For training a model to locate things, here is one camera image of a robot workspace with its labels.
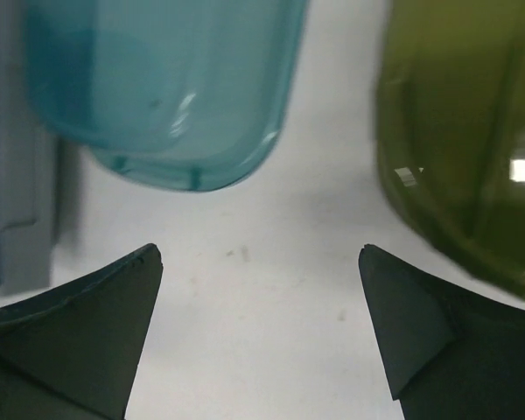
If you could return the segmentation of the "olive green slotted container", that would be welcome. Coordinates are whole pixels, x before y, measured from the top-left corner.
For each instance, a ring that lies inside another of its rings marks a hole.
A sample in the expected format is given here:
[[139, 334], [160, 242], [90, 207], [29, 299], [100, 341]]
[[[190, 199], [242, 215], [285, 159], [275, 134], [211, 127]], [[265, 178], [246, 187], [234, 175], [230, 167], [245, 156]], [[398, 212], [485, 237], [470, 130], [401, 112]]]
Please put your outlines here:
[[525, 1], [392, 2], [374, 105], [395, 212], [525, 300]]

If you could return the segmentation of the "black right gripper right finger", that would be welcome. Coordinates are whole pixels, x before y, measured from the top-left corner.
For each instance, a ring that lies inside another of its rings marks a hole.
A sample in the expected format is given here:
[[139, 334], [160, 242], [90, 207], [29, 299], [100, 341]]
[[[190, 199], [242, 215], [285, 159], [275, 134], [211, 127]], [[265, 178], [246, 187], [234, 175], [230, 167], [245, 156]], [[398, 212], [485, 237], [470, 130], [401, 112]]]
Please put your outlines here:
[[407, 419], [525, 419], [525, 311], [365, 245], [360, 278]]

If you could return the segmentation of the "teal transparent plastic tub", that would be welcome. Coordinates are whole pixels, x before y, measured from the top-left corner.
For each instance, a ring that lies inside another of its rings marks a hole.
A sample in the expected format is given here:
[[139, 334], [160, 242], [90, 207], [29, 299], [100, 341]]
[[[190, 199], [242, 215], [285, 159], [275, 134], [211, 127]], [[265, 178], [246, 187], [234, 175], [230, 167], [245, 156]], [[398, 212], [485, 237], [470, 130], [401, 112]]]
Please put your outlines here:
[[280, 137], [305, 1], [27, 1], [28, 97], [46, 127], [149, 186], [236, 184]]

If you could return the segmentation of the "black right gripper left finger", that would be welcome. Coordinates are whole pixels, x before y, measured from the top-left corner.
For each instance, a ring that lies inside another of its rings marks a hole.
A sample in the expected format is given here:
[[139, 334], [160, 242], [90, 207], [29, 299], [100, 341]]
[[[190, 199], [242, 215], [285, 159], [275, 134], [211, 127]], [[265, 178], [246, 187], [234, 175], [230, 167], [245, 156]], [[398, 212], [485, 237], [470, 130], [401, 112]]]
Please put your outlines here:
[[0, 307], [0, 419], [123, 419], [162, 275], [150, 243]]

